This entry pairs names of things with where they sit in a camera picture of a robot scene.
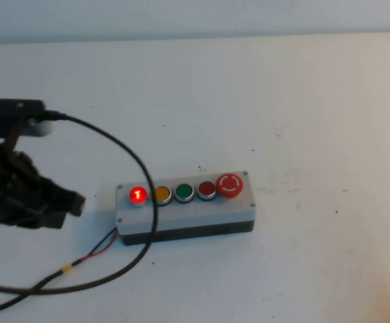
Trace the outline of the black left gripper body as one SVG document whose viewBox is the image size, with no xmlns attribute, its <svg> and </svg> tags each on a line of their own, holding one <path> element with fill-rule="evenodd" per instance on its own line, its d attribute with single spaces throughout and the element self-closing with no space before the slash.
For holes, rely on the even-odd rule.
<svg viewBox="0 0 390 323">
<path fill-rule="evenodd" d="M 23 226 L 38 220 L 47 207 L 39 177 L 0 144 L 0 224 Z"/>
</svg>

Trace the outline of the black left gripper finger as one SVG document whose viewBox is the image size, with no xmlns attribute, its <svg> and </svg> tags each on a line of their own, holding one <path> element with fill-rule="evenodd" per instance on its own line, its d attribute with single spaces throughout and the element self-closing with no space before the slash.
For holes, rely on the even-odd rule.
<svg viewBox="0 0 390 323">
<path fill-rule="evenodd" d="M 41 215 L 28 215 L 15 221 L 14 225 L 28 229 L 61 229 L 65 221 L 66 213 L 52 212 Z"/>
<path fill-rule="evenodd" d="M 80 217 L 84 210 L 84 196 L 76 191 L 63 188 L 48 178 L 44 179 L 44 196 L 47 200 L 48 212 L 69 213 Z"/>
</svg>

